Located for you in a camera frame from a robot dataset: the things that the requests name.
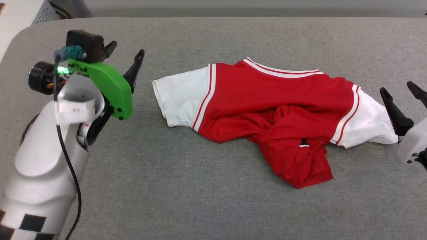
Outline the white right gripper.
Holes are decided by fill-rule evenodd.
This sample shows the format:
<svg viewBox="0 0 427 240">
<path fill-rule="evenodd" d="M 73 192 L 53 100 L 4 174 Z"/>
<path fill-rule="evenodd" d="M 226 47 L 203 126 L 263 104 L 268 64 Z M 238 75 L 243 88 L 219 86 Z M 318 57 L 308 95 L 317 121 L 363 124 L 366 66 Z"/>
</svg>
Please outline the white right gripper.
<svg viewBox="0 0 427 240">
<path fill-rule="evenodd" d="M 409 88 L 415 99 L 427 108 L 427 92 L 418 87 L 414 82 L 408 81 Z M 384 106 L 388 113 L 396 135 L 404 135 L 397 148 L 397 156 L 404 163 L 418 162 L 427 168 L 427 119 L 425 118 L 414 126 L 412 119 L 407 118 L 393 102 L 393 97 L 386 90 L 380 88 Z"/>
</svg>

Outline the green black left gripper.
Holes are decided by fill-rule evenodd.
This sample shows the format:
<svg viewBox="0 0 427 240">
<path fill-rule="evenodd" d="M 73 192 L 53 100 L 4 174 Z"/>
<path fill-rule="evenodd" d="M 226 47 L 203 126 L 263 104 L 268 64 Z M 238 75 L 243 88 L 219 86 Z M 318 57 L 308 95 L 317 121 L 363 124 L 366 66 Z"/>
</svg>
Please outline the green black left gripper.
<svg viewBox="0 0 427 240">
<path fill-rule="evenodd" d="M 122 76 L 113 66 L 102 63 L 116 46 L 116 41 L 103 44 L 100 62 L 69 59 L 68 67 L 55 67 L 40 61 L 29 72 L 31 90 L 45 95 L 57 90 L 61 123 L 80 125 L 77 140 L 82 146 L 95 142 L 111 116 L 128 120 L 133 112 L 132 94 L 145 50 L 139 50 L 132 66 Z"/>
</svg>

